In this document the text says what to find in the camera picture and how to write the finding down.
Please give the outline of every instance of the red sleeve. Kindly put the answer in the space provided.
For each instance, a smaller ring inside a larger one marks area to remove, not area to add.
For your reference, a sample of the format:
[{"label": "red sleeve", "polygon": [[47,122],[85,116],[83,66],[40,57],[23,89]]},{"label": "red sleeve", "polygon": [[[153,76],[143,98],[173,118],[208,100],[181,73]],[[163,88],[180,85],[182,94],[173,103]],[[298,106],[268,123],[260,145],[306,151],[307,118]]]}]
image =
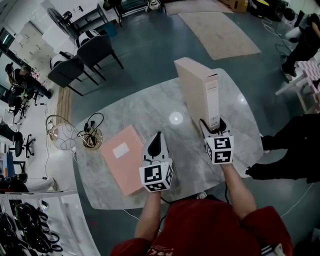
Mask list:
[{"label": "red sleeve", "polygon": [[275,208],[268,206],[247,215],[241,226],[250,232],[262,245],[282,245],[286,256],[293,255],[290,235]]},{"label": "red sleeve", "polygon": [[134,238],[113,247],[110,256],[144,256],[147,255],[150,246],[150,241]]}]

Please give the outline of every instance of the black cap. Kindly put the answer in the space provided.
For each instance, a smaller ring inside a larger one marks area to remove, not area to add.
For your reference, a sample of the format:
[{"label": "black cap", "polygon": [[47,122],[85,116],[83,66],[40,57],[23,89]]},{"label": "black cap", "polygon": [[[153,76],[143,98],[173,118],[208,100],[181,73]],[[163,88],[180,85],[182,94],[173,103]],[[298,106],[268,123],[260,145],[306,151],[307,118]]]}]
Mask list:
[{"label": "black cap", "polygon": [[5,72],[6,72],[7,74],[11,73],[11,71],[12,71],[12,66],[13,66],[13,65],[14,65],[14,63],[11,62],[10,64],[7,64],[7,65],[5,66]]}]

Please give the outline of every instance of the blue bin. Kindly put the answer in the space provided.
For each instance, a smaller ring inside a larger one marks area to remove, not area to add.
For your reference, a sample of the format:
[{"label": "blue bin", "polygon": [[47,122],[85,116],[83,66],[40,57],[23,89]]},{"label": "blue bin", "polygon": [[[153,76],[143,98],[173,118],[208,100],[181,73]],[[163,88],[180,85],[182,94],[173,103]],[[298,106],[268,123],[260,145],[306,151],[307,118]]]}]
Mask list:
[{"label": "blue bin", "polygon": [[117,35],[115,25],[112,22],[108,22],[103,26],[103,29],[108,34],[109,37],[113,38]]}]

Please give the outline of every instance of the white cube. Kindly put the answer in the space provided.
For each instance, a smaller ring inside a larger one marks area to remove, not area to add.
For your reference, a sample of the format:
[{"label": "white cube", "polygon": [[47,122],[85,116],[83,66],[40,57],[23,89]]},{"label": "white cube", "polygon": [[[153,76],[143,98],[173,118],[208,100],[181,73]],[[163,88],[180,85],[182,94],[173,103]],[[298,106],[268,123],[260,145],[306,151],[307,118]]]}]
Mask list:
[{"label": "white cube", "polygon": [[174,175],[172,160],[140,167],[139,171],[141,183],[149,192],[162,191],[170,188]]},{"label": "white cube", "polygon": [[214,165],[230,164],[234,158],[234,137],[208,137],[204,139],[206,153]]}]

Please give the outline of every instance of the pink folder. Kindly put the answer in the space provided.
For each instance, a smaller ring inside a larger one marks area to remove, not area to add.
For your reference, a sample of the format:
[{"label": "pink folder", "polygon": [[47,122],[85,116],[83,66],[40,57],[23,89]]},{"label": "pink folder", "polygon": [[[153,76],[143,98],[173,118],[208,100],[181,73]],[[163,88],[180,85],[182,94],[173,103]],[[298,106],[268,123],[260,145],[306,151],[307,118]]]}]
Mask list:
[{"label": "pink folder", "polygon": [[142,164],[143,142],[132,125],[104,143],[100,150],[125,196],[141,189],[139,168]]}]

